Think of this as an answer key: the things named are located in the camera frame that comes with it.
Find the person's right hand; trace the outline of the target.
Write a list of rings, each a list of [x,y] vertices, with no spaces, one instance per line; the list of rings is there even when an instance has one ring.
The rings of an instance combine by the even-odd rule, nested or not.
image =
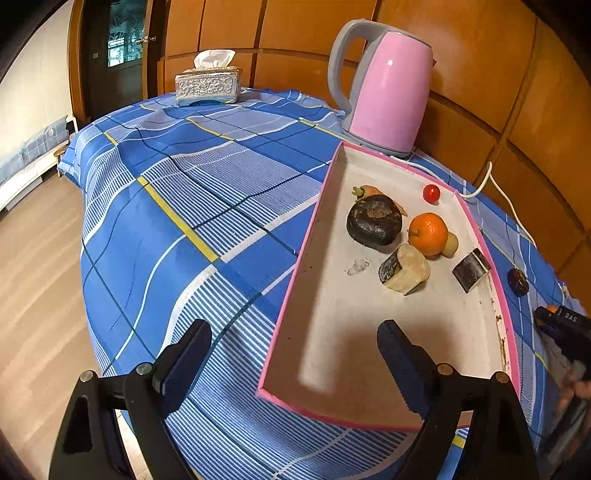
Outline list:
[[[579,379],[573,368],[567,370],[561,385],[562,390],[556,407],[557,414],[563,414],[573,399],[590,399],[590,381]]]

